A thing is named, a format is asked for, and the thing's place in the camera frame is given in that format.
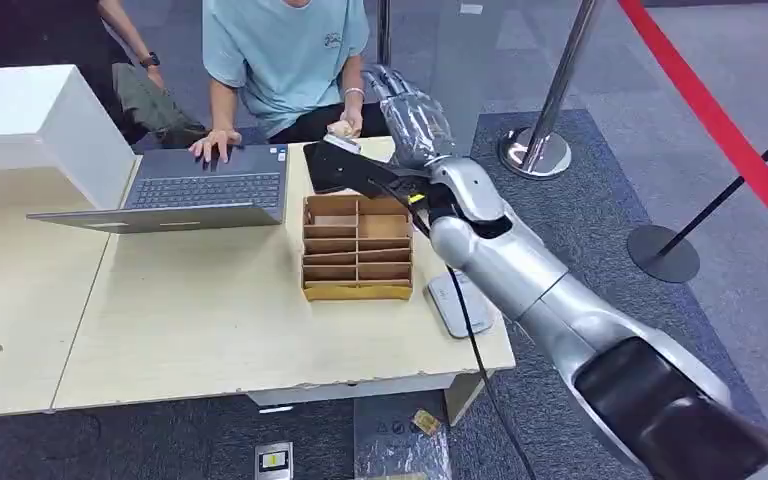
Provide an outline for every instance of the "desk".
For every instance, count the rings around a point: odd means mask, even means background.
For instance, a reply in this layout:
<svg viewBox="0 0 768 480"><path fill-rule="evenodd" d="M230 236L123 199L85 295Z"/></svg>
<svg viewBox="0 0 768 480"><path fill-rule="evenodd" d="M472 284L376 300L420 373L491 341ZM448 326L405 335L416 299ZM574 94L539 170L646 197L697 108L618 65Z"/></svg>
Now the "desk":
<svg viewBox="0 0 768 480"><path fill-rule="evenodd" d="M361 143L372 158L393 151L390 139ZM290 147L287 167L284 225L110 238L55 409L234 393L277 404L451 387L450 416L460 418L480 382L470 374L469 342L446 333L423 293L445 271L442 261L416 235L410 301L307 302L301 219L312 191L301 145ZM501 318L478 343L488 369L514 365Z"/></svg>
<svg viewBox="0 0 768 480"><path fill-rule="evenodd" d="M25 214L87 208L54 168L0 171L0 414L51 407L108 239Z"/></svg>

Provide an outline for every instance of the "gray device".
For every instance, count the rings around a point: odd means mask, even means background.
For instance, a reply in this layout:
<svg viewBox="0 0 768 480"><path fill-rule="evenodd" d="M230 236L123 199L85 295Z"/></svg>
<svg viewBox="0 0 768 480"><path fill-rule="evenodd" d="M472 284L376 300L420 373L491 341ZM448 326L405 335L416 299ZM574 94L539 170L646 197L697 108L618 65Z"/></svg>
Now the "gray device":
<svg viewBox="0 0 768 480"><path fill-rule="evenodd" d="M147 152L123 209L29 214L28 219L109 233L279 225L284 221L287 146L251 145L228 163L187 150Z"/></svg>
<svg viewBox="0 0 768 480"><path fill-rule="evenodd" d="M255 480L293 480L293 442L258 445L254 457Z"/></svg>
<svg viewBox="0 0 768 480"><path fill-rule="evenodd" d="M473 333L477 334L492 327L493 317L489 314L487 300L484 298L484 295L478 291L478 288L463 272L456 272L455 276L458 278L461 293L464 296L464 303L469 313L469 321ZM469 331L466 329L463 310L458 300L458 293L455 291L455 286L452 283L452 277L448 273L439 275L428 282L428 287L426 288L428 288L428 293L431 295L437 310L440 312L440 316L443 318L446 329L449 330L449 335L455 338L468 337Z"/></svg>

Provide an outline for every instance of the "gray laptop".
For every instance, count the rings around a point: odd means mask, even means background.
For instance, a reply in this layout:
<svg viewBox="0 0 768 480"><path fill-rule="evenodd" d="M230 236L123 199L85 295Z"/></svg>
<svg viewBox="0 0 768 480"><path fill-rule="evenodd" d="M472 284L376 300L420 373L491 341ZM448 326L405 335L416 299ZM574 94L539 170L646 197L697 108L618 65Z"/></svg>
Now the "gray laptop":
<svg viewBox="0 0 768 480"><path fill-rule="evenodd" d="M235 148L228 163L210 164L194 161L187 150L152 150L140 162L124 208L27 217L110 233L279 225L286 159L286 145Z"/></svg>

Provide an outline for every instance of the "table leg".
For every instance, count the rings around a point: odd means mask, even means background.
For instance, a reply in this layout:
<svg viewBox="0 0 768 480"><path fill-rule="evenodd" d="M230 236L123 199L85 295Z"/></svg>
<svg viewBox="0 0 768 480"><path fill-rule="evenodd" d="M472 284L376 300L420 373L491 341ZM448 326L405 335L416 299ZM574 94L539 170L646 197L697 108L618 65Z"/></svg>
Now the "table leg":
<svg viewBox="0 0 768 480"><path fill-rule="evenodd" d="M493 370L488 370L488 377L493 376ZM446 410L449 412L449 425L454 427L466 413L472 402L484 389L484 380L481 374L461 373L455 377L452 386L444 392L446 397Z"/></svg>

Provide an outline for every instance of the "white box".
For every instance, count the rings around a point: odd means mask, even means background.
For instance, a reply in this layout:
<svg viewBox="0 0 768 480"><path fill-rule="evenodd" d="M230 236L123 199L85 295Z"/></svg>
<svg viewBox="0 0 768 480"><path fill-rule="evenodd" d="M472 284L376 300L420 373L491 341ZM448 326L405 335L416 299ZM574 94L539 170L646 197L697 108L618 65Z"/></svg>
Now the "white box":
<svg viewBox="0 0 768 480"><path fill-rule="evenodd" d="M134 153L74 65L0 68L0 169L55 166L119 207Z"/></svg>

